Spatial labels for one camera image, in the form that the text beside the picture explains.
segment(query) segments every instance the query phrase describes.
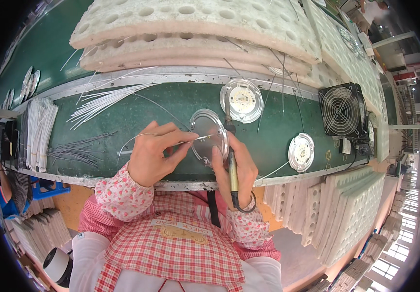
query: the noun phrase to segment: factory floor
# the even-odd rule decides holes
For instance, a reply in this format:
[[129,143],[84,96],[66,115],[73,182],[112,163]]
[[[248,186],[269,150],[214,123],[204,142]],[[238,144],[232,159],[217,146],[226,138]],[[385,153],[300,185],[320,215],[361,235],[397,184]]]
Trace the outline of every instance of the factory floor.
[[[369,162],[369,165],[372,166],[374,168],[374,171],[376,172],[386,172],[388,166],[393,163],[394,161],[391,160],[385,160],[382,163],[377,163],[374,159]],[[270,222],[270,231],[278,230],[282,228],[282,222],[276,221],[274,215],[271,213],[270,207],[268,207],[262,202],[264,190],[265,187],[254,188],[254,194],[257,197],[257,205],[264,217],[264,220]],[[66,222],[68,228],[78,230],[79,214],[82,210],[82,207],[84,206],[84,202],[92,194],[93,189],[91,188],[78,185],[71,185],[71,191],[69,193],[53,197],[55,206],[61,211],[64,217],[64,221]],[[382,225],[390,210],[392,201],[393,196],[390,194],[390,196],[386,198],[386,201],[382,204],[382,207],[378,211],[376,222],[372,230]],[[320,269],[317,269],[316,271],[312,271],[312,273],[309,276],[299,279],[299,281],[292,283],[288,287],[285,287],[284,291],[297,291],[303,288],[305,285],[309,284],[310,282],[314,281],[318,277],[322,276],[323,274],[326,274],[329,277],[329,280],[332,281],[343,268],[343,266],[345,266],[347,263],[349,263],[349,261],[351,261],[353,258],[359,255],[359,252],[362,249],[368,235],[369,234],[366,234],[365,237],[335,265],[333,265],[330,268],[322,267]]]

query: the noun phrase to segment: person's right hand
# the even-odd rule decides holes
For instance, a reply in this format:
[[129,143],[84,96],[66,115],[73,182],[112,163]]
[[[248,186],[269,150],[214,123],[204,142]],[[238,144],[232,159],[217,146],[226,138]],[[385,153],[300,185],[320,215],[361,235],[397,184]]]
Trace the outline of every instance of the person's right hand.
[[[138,184],[149,187],[173,172],[181,160],[186,157],[193,140],[199,137],[192,132],[182,132],[174,123],[158,126],[152,121],[140,132],[153,133],[156,135],[142,135],[135,138],[131,160],[127,169],[129,175]],[[163,151],[176,143],[183,143],[179,149],[169,157],[165,157]]]
[[[257,178],[259,170],[255,166],[251,154],[247,150],[245,144],[240,142],[231,132],[228,132],[228,136],[230,140],[230,146],[234,150],[237,163],[239,206],[244,209],[250,204],[252,200],[252,187],[254,185],[255,179]],[[230,210],[236,211],[236,208],[233,207],[233,202],[231,200],[230,177],[228,172],[225,170],[225,167],[223,166],[224,161],[221,155],[221,151],[217,146],[213,146],[212,154],[213,171],[215,172],[215,176],[217,178],[220,193],[225,199],[225,202]]]

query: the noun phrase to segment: floor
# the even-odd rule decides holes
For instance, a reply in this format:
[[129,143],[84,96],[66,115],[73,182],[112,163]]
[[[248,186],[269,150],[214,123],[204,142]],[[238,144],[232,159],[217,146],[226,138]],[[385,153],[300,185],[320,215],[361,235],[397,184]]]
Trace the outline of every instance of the floor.
[[[377,163],[376,160],[371,160],[369,165],[371,165],[374,168],[374,171],[376,172],[386,172],[388,166],[390,163],[394,163],[393,161],[383,161],[382,163]],[[287,259],[286,263],[282,266],[285,266],[286,273],[290,275],[290,278],[295,277],[296,275],[300,275],[302,273],[305,274],[305,276],[298,278],[296,281],[290,281],[287,279],[287,283],[289,285],[285,286],[284,291],[297,291],[303,287],[305,287],[307,284],[311,283],[318,277],[321,277],[323,274],[326,274],[328,276],[328,280],[332,281],[337,274],[341,271],[343,266],[345,266],[347,263],[349,263],[353,258],[357,257],[364,246],[365,241],[367,240],[367,237],[369,234],[375,229],[380,228],[380,226],[383,224],[383,221],[385,220],[386,216],[388,215],[388,212],[391,208],[394,193],[396,190],[397,184],[394,186],[389,187],[390,190],[388,191],[389,194],[387,196],[382,197],[381,207],[379,208],[379,212],[377,213],[376,220],[374,223],[374,226],[371,228],[370,232],[368,234],[365,234],[363,239],[354,247],[352,248],[348,254],[346,254],[340,261],[338,261],[335,265],[333,265],[330,268],[326,268],[324,266],[321,266],[320,264],[316,264],[315,257],[306,256],[307,254],[312,254],[313,247],[302,247],[300,245],[300,238],[297,239],[297,237],[300,237],[299,235],[295,235],[288,229],[282,230],[281,222],[278,222],[275,220],[273,214],[271,213],[270,207],[265,205],[263,201],[263,195],[264,195],[264,187],[258,187],[254,188],[254,194],[257,197],[257,205],[260,209],[260,212],[262,213],[264,220],[270,222],[270,231],[272,234],[274,234],[274,240],[275,245],[277,246],[285,246],[289,249],[289,259]],[[84,205],[84,202],[93,194],[93,190],[90,188],[78,186],[78,185],[71,185],[71,192],[65,193],[62,195],[58,195],[53,197],[53,201],[55,202],[56,208],[58,208],[66,222],[66,225],[70,229],[78,230],[79,227],[79,214],[82,210],[82,207]],[[277,243],[276,238],[278,237],[278,234],[284,232],[290,232],[292,235],[289,235],[290,242],[292,243],[292,247],[289,247],[289,243],[286,241]],[[294,257],[296,255],[301,255],[299,257],[299,260],[295,260]]]

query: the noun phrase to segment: white shirt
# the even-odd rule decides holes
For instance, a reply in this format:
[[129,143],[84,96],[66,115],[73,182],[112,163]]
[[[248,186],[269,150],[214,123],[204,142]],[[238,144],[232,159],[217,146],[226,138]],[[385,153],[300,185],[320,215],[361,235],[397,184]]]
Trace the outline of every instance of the white shirt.
[[[70,278],[69,291],[93,291],[101,269],[105,263],[105,250],[110,245],[106,237],[95,232],[79,233],[72,240],[74,266]],[[281,264],[271,257],[253,257],[241,261],[246,283],[245,292],[279,292],[281,287]],[[141,274],[131,270],[122,270],[114,287],[119,291],[155,292],[164,279]],[[185,291],[224,292],[222,286],[202,283],[181,282]],[[178,282],[168,280],[161,289],[163,292],[181,292]]]
[[374,19],[383,18],[389,12],[388,10],[382,10],[376,1],[369,2],[368,0],[364,3],[364,11],[365,12],[362,13],[362,15],[369,24],[372,24]]

